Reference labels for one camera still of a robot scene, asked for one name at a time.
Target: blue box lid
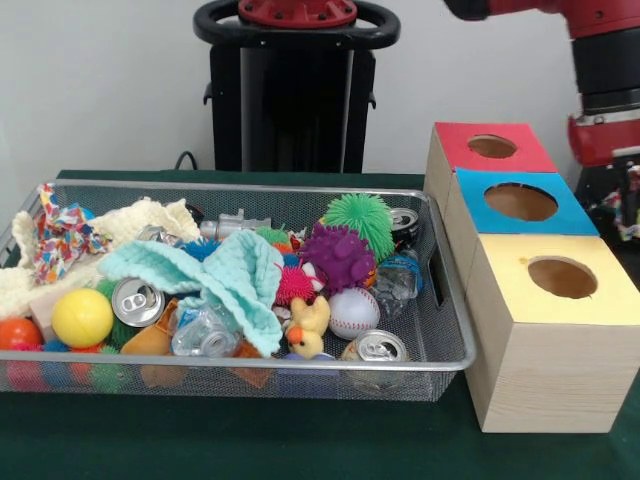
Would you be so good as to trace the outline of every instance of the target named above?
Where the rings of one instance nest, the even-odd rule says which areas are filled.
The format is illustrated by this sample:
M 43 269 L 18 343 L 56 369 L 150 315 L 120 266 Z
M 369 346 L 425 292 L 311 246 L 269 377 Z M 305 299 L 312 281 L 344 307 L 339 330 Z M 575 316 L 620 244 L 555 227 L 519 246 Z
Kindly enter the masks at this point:
M 478 233 L 600 236 L 557 173 L 458 169 L 457 175 Z

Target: can pull tab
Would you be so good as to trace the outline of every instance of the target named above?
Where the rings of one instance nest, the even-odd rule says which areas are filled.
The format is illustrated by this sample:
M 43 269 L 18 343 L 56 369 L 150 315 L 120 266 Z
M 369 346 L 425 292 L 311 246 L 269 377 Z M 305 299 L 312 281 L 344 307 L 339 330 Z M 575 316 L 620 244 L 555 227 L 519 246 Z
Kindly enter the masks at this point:
M 122 299 L 122 310 L 126 313 L 135 312 L 147 306 L 147 297 L 141 293 L 134 293 Z
M 395 360 L 398 358 L 398 350 L 388 342 L 365 345 L 365 350 L 370 358 L 380 360 Z

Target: box hole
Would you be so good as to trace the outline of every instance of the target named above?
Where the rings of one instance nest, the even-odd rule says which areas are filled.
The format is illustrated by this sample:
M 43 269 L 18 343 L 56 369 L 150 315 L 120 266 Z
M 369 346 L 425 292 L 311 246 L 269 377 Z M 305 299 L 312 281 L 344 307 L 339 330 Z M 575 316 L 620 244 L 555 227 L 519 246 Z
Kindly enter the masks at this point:
M 586 265 L 564 257 L 537 257 L 529 262 L 529 276 L 540 288 L 557 297 L 586 298 L 598 281 Z
M 511 140 L 497 135 L 476 135 L 467 145 L 478 155 L 487 158 L 509 158 L 518 150 Z
M 543 222 L 556 214 L 558 202 L 544 190 L 521 183 L 501 183 L 484 192 L 494 210 L 526 222 Z

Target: cream knitted cloth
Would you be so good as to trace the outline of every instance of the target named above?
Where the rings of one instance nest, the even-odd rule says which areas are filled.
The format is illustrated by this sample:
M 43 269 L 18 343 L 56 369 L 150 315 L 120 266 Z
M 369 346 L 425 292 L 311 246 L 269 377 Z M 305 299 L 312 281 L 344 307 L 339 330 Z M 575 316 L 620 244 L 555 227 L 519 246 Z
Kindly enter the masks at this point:
M 96 233 L 112 238 L 111 250 L 135 240 L 147 225 L 164 227 L 171 235 L 191 242 L 199 238 L 200 231 L 185 204 L 182 199 L 162 206 L 145 197 L 130 207 L 94 218 L 89 224 Z M 34 229 L 35 223 L 27 212 L 20 212 L 13 219 L 11 233 L 20 247 L 21 257 L 16 268 L 0 269 L 0 319 L 28 315 L 30 301 L 58 289 L 90 285 L 100 278 L 97 266 L 105 255 L 83 255 L 64 278 L 50 285 L 37 286 L 33 276 L 33 257 L 37 249 Z

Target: yellow rubber duck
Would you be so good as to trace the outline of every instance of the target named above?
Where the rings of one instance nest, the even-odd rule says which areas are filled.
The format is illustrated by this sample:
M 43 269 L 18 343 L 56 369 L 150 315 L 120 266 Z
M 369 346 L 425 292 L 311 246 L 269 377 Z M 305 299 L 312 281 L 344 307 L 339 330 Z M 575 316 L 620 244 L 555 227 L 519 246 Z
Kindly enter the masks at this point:
M 323 296 L 317 297 L 313 305 L 307 305 L 302 298 L 294 298 L 291 301 L 291 323 L 286 331 L 289 350 L 307 360 L 322 353 L 322 336 L 327 331 L 330 316 L 329 302 Z

